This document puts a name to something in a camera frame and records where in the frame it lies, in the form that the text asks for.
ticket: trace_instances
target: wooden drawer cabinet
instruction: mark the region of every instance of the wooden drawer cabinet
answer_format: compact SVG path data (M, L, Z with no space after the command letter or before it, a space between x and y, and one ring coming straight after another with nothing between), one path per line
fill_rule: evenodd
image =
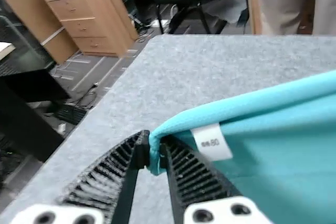
M45 1L86 55L124 56L138 38L122 0Z
M62 24L71 35L71 37L105 37L95 21L95 18L85 18L63 21Z
M49 5L60 21L78 18L94 18L85 0L55 0Z
M73 38L83 52L113 53L107 38Z

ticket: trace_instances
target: fabric label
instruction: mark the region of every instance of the fabric label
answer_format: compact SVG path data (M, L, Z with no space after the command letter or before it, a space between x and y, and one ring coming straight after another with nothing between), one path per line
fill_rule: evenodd
M191 129L197 148L209 161L232 158L219 123Z

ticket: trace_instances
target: turquoise cloth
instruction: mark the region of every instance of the turquoise cloth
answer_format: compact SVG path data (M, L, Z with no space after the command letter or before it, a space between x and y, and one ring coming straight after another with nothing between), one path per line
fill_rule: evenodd
M197 148L190 129L218 122L233 158L215 167L274 223L336 223L336 71L181 112L150 134L150 171L162 137Z

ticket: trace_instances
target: black desk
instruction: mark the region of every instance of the black desk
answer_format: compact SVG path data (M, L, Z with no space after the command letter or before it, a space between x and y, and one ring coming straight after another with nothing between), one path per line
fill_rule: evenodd
M69 95L49 75L48 66L22 72L15 67L12 53L0 61L0 132L45 162L64 139L27 102L61 100Z

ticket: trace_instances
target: gray table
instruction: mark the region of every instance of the gray table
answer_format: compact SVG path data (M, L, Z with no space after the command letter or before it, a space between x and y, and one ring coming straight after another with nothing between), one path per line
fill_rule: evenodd
M89 113L0 223L51 204L78 173L127 136L215 100L336 68L336 38L157 36ZM130 223L173 223L166 175L139 173Z

